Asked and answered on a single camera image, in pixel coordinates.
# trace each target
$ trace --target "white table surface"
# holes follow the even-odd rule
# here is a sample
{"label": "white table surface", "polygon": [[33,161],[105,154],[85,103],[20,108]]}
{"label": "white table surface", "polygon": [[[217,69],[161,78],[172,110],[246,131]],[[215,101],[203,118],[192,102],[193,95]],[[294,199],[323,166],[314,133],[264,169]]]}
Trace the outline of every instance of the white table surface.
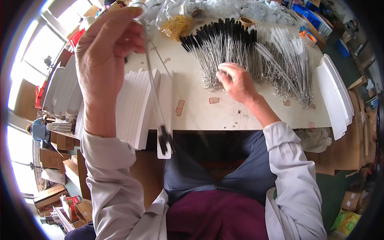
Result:
{"label": "white table surface", "polygon": [[[272,26],[269,23],[257,22],[256,24]],[[290,32],[299,34],[294,27],[288,27]],[[222,89],[209,92],[203,89],[204,82],[201,80],[199,67],[193,56],[188,53],[180,43],[167,38],[157,31],[154,26],[151,29],[152,42],[156,46],[161,58],[170,61],[165,65],[169,72],[174,73],[173,92],[173,130],[260,130],[262,126],[256,117],[247,108],[230,96]],[[309,48],[310,56],[313,59],[313,67],[319,65],[323,56],[320,49]],[[157,68],[162,73],[166,70],[155,50],[150,51],[152,69]],[[125,65],[125,73],[138,71],[140,68],[147,70],[146,56],[144,54],[132,53],[128,56],[128,63]],[[309,128],[310,122],[314,127],[331,127],[328,112],[323,98],[316,83],[313,84],[313,104],[316,109],[302,109],[296,99],[290,100],[290,106],[283,104],[283,97],[274,95],[272,85],[258,85],[257,91],[264,96],[268,104],[279,116],[293,129]],[[210,104],[209,98],[218,97],[220,102]],[[181,116],[176,116],[176,107],[179,100],[185,100]],[[157,129],[154,119],[150,129]]]}

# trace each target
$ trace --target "gray pants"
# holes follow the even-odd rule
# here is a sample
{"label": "gray pants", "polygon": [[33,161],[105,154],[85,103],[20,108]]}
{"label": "gray pants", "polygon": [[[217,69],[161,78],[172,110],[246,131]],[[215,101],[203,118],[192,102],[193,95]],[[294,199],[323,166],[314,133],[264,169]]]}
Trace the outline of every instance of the gray pants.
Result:
{"label": "gray pants", "polygon": [[264,134],[262,131],[232,134],[235,141],[226,151],[228,158],[246,159],[218,182],[186,153],[184,139],[174,135],[175,153],[166,160],[164,168],[164,189],[168,193],[170,206],[192,191],[214,189],[238,192],[265,205],[266,192],[275,186],[276,175],[269,167]]}

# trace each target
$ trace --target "window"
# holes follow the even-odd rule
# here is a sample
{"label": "window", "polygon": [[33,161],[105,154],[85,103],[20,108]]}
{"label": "window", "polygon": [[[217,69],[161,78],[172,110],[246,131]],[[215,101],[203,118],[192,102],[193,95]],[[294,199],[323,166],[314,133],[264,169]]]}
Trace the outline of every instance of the window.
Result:
{"label": "window", "polygon": [[22,79],[24,78],[28,82],[41,87],[49,73],[44,59],[50,56],[53,63],[65,44],[66,41],[61,39],[48,26],[44,26],[39,31],[25,52],[23,60],[15,63],[12,67],[12,86],[8,100],[8,107],[11,110],[15,108]]}
{"label": "window", "polygon": [[63,41],[48,26],[44,26],[36,35],[23,59],[38,71],[48,75],[49,71],[44,63],[44,59],[50,56],[53,62],[63,49],[65,43],[66,41]]}
{"label": "window", "polygon": [[20,191],[28,194],[36,194],[38,189],[34,171],[31,170],[29,166],[15,163],[29,164],[33,162],[32,136],[7,126],[7,138],[12,168]]}
{"label": "window", "polygon": [[91,6],[88,0],[77,0],[57,20],[65,30],[71,33],[80,24],[80,18],[83,17]]}

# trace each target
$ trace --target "red stamp mark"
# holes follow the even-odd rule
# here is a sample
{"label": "red stamp mark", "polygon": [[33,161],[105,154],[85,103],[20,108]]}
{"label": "red stamp mark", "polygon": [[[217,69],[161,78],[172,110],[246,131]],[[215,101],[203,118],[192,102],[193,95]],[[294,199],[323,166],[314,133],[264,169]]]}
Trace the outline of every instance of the red stamp mark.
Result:
{"label": "red stamp mark", "polygon": [[219,102],[220,102],[220,98],[209,98],[210,104],[219,103]]}
{"label": "red stamp mark", "polygon": [[185,101],[184,100],[179,100],[179,102],[177,103],[177,107],[176,107],[176,116],[180,117],[181,116],[181,112],[183,111],[183,107],[184,107],[184,103]]}

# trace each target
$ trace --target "blue shirt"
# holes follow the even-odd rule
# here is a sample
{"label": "blue shirt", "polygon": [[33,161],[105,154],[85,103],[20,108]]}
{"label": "blue shirt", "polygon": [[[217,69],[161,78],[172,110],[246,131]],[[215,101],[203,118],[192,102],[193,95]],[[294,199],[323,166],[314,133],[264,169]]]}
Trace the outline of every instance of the blue shirt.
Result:
{"label": "blue shirt", "polygon": [[48,142],[49,140],[49,131],[46,129],[45,124],[43,123],[43,118],[39,118],[33,121],[31,127],[32,138],[35,141],[43,143],[43,141]]}

